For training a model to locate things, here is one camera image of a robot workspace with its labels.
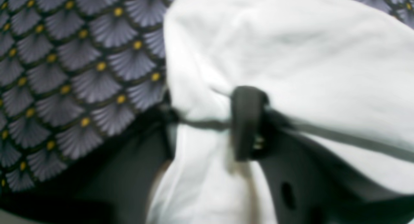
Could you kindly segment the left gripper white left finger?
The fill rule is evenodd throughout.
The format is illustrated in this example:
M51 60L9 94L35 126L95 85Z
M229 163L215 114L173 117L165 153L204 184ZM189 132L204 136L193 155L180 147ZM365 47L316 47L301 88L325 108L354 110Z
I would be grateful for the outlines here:
M178 117L170 98L148 109L80 197L94 201L77 224L144 224L161 177L175 158Z

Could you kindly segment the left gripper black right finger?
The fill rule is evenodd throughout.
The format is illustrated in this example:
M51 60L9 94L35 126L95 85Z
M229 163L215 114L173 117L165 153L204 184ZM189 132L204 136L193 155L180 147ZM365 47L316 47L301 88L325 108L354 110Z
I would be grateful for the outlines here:
M300 134L251 86L231 96L235 159L256 161L279 224L407 224L413 196L377 184Z

